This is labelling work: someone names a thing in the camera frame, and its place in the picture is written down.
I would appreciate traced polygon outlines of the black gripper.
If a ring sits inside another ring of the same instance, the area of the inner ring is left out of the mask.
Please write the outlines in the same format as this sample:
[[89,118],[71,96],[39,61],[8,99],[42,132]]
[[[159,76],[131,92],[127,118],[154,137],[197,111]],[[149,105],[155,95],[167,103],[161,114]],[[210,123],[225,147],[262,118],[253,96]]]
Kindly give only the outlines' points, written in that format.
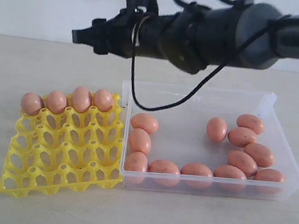
[[140,18],[141,12],[120,9],[112,19],[95,18],[92,20],[93,27],[73,29],[72,42],[93,46],[95,54],[131,58],[134,29]]

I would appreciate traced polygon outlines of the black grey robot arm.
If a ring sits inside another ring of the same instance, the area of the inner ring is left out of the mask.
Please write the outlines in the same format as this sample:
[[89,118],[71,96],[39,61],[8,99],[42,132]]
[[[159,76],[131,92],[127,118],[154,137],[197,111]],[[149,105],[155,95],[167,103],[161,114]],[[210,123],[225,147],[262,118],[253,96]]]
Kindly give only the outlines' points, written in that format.
[[222,63],[264,70],[281,58],[299,60],[299,15],[254,0],[220,1],[227,7],[174,0],[182,11],[160,15],[157,0],[126,0],[117,16],[93,19],[72,40],[97,55],[167,60],[189,74]]

